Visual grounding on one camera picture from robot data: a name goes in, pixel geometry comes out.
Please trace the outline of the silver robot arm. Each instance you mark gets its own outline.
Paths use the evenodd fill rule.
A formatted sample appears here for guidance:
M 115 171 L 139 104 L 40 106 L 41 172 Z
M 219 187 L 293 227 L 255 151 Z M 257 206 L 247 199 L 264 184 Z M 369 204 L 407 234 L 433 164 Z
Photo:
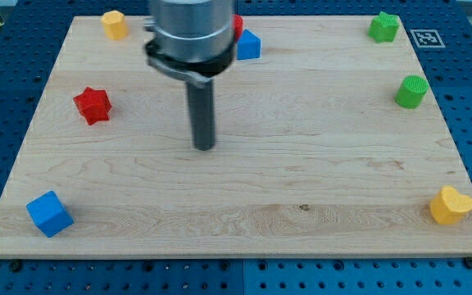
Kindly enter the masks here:
M 151 0 L 145 30 L 147 63 L 203 89 L 234 55 L 233 0 Z

